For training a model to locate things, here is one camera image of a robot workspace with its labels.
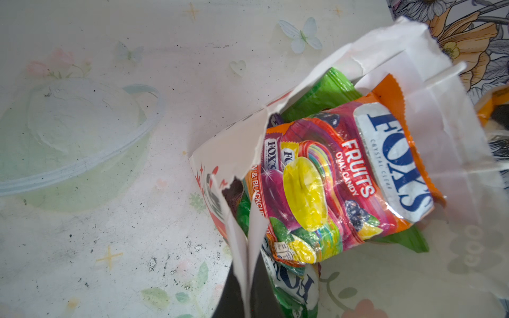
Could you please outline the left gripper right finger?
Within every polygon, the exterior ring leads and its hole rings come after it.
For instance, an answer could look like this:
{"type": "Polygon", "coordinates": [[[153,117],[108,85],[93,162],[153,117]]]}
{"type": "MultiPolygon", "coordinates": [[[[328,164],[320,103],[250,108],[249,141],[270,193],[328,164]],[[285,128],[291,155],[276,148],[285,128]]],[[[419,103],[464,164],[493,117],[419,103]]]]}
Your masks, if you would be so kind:
{"type": "Polygon", "coordinates": [[[251,317],[283,318],[280,304],[266,270],[262,253],[259,253],[251,285],[251,317]]]}

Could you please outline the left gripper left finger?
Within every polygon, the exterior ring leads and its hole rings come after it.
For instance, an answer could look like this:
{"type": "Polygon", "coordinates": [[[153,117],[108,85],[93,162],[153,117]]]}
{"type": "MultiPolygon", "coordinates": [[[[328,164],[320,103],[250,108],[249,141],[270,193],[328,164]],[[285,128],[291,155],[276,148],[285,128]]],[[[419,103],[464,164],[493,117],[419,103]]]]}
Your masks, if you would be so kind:
{"type": "Polygon", "coordinates": [[[219,303],[212,318],[244,318],[244,305],[239,282],[230,267],[219,303]]]}

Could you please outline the Fox's spring tea candy bag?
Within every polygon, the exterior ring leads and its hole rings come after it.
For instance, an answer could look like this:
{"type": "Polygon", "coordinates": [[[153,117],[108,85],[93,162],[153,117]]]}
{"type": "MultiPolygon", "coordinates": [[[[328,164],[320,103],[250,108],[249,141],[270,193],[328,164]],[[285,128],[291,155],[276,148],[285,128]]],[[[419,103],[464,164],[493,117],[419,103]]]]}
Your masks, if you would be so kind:
{"type": "Polygon", "coordinates": [[[262,257],[274,295],[285,317],[317,317],[319,302],[319,270],[308,264],[303,273],[296,274],[277,262],[267,240],[262,244],[262,257]]]}

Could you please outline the white paper bag red flower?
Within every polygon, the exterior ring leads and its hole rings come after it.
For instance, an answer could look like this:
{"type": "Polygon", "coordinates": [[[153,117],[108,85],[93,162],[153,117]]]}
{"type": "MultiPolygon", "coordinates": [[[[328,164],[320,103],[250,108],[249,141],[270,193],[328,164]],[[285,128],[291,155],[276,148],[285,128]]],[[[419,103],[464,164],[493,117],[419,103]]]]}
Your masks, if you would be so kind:
{"type": "Polygon", "coordinates": [[[453,65],[425,25],[401,18],[367,33],[318,64],[287,94],[217,133],[191,156],[205,202],[222,235],[232,214],[221,190],[244,176],[261,152],[269,117],[288,107],[337,66],[362,92],[392,74],[405,118],[447,205],[425,219],[429,253],[367,243],[326,261],[319,283],[320,317],[507,317],[508,198],[474,107],[453,65]]]}

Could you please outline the small clear nut packet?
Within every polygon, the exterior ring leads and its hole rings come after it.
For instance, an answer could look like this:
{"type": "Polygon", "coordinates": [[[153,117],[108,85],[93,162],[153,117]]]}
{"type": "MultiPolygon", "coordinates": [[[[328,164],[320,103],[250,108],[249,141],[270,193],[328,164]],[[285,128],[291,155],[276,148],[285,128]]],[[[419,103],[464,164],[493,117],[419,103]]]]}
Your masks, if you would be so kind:
{"type": "Polygon", "coordinates": [[[488,139],[508,139],[508,84],[487,91],[475,111],[488,139]]]}

